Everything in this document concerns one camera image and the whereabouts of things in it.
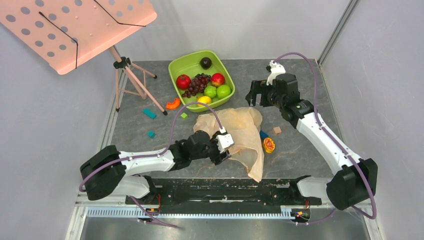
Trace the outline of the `small green cube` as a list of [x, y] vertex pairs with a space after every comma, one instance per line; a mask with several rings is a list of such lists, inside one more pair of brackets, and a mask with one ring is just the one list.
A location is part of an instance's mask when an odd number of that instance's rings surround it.
[[182, 119], [184, 119], [184, 120], [186, 120], [186, 119], [188, 118], [188, 114], [187, 114], [187, 113], [185, 113], [185, 112], [183, 112], [180, 116], [181, 116], [181, 118], [182, 118]]

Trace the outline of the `red fake apple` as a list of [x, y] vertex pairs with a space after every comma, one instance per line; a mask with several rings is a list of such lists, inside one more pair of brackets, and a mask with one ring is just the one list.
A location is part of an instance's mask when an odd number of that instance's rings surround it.
[[213, 74], [210, 78], [211, 85], [216, 87], [216, 88], [224, 85], [225, 82], [226, 82], [226, 79], [225, 79], [224, 75], [221, 74], [221, 73], [218, 73], [218, 72]]

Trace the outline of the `green fake apple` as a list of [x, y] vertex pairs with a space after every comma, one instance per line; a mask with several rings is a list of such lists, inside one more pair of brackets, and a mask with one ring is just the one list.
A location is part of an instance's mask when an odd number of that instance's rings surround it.
[[229, 85], [223, 84], [216, 88], [216, 96], [219, 100], [226, 98], [231, 94], [232, 90]]

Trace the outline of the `orange curved toy block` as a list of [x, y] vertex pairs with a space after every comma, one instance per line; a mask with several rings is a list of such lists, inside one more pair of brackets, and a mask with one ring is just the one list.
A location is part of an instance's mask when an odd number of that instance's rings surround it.
[[181, 99], [180, 99], [180, 98], [175, 98], [172, 102], [168, 102], [168, 103], [166, 104], [166, 109], [167, 109], [167, 110], [175, 110], [175, 109], [177, 109], [180, 105], [181, 105]]

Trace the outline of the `green plastic basin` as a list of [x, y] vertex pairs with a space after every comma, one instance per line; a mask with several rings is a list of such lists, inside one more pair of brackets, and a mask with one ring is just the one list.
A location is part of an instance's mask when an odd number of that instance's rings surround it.
[[[200, 65], [202, 58], [207, 57], [211, 60], [211, 67], [208, 69], [203, 69]], [[177, 86], [177, 77], [180, 75], [187, 75], [189, 77], [195, 77], [197, 74], [207, 74], [213, 75], [215, 73], [220, 73], [224, 76], [225, 84], [230, 88], [230, 94], [228, 96], [219, 99], [218, 97], [212, 98], [212, 103], [209, 104], [211, 108], [216, 108], [228, 102], [236, 91], [236, 86], [232, 80], [232, 77], [229, 75], [225, 65], [221, 59], [216, 55], [215, 52], [210, 50], [201, 50], [193, 52], [184, 56], [181, 56], [173, 60], [168, 66], [169, 75], [171, 81], [177, 92], [179, 99], [181, 100], [182, 105], [187, 105], [188, 103], [195, 102], [197, 98], [203, 96], [202, 93], [198, 93], [196, 96], [190, 98], [183, 97], [184, 90], [180, 89]]]

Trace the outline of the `green bumpy fake fruit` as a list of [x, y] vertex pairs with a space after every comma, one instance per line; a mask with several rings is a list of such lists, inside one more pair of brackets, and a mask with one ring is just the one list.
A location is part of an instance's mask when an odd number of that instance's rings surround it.
[[217, 96], [217, 88], [213, 85], [209, 85], [204, 89], [203, 93], [205, 96], [213, 99]]

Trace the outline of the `yellow fake lemon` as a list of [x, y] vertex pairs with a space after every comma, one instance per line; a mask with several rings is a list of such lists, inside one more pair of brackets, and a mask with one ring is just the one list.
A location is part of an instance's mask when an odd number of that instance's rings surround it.
[[199, 97], [197, 99], [197, 102], [205, 104], [205, 105], [209, 105], [209, 104], [212, 103], [212, 99], [209, 96], [204, 95], [204, 96]]

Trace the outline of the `small teal block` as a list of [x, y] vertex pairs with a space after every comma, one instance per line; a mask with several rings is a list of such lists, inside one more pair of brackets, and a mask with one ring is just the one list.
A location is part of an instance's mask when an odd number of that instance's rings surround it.
[[155, 137], [155, 132], [154, 131], [149, 131], [148, 133], [147, 133], [147, 135], [150, 137], [150, 138], [154, 138]]

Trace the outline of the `blue toy brick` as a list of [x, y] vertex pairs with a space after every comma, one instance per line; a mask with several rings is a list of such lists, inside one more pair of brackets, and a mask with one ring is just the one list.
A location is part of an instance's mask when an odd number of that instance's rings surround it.
[[260, 136], [260, 139], [261, 140], [264, 140], [264, 139], [266, 139], [266, 138], [269, 137], [269, 135], [266, 132], [262, 131], [262, 130], [259, 131], [259, 136]]

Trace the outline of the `pink music stand tripod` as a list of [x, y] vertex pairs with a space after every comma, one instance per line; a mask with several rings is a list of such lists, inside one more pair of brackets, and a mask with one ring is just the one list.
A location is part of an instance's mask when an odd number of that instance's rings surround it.
[[[132, 63], [128, 57], [121, 56], [117, 48], [113, 45], [108, 48], [111, 52], [115, 62], [113, 66], [115, 68], [115, 111], [120, 111], [120, 93], [128, 93], [135, 96], [140, 96], [143, 100], [150, 98], [153, 103], [159, 108], [164, 116], [168, 115], [168, 112], [162, 107], [162, 105], [156, 100], [156, 98], [148, 91], [146, 87], [147, 75], [157, 78], [156, 74], [149, 72], [148, 70], [140, 67], [139, 65]], [[143, 82], [135, 75], [131, 70], [131, 66], [134, 66], [137, 70], [142, 72]], [[125, 76], [130, 80], [132, 85], [135, 87], [136, 92], [126, 90], [120, 87], [120, 74], [124, 73]]]

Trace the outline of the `red fake grape bunch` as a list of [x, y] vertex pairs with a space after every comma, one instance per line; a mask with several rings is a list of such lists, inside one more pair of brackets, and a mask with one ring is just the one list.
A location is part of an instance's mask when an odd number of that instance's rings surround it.
[[206, 87], [210, 85], [211, 77], [211, 75], [206, 75], [204, 73], [195, 75], [191, 78], [188, 88], [182, 90], [181, 96], [184, 98], [190, 98], [203, 94]]

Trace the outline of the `pink perforated music stand desk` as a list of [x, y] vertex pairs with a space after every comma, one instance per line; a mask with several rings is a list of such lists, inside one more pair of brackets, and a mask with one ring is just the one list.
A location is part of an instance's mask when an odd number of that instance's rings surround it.
[[2, 0], [0, 22], [64, 75], [157, 18], [148, 0]]

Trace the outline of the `beige plastic banana-print bag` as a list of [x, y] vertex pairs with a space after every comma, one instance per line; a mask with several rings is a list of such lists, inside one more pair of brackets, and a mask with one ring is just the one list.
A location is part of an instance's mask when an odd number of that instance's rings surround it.
[[260, 138], [262, 114], [253, 107], [226, 108], [216, 112], [222, 126], [231, 134], [234, 145], [230, 159], [245, 166], [256, 182], [263, 179], [264, 151]]

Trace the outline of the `small wooden block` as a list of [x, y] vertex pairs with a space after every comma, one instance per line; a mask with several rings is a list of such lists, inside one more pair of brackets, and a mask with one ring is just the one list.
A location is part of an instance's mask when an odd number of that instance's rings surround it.
[[276, 126], [276, 127], [274, 127], [274, 128], [272, 129], [272, 132], [273, 132], [273, 134], [274, 134], [275, 136], [278, 136], [278, 135], [280, 135], [280, 134], [282, 133], [282, 130], [281, 130], [281, 128], [280, 128], [279, 126]]

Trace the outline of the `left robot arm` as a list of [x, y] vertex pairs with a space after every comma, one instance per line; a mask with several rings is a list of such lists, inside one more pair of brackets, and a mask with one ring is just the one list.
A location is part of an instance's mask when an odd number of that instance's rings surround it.
[[127, 195], [151, 204], [157, 198], [157, 190], [145, 173], [181, 170], [199, 159], [210, 159], [219, 165], [231, 156], [229, 148], [234, 144], [232, 135], [220, 129], [213, 136], [198, 130], [187, 139], [156, 151], [126, 152], [108, 145], [80, 166], [80, 191], [90, 201]]

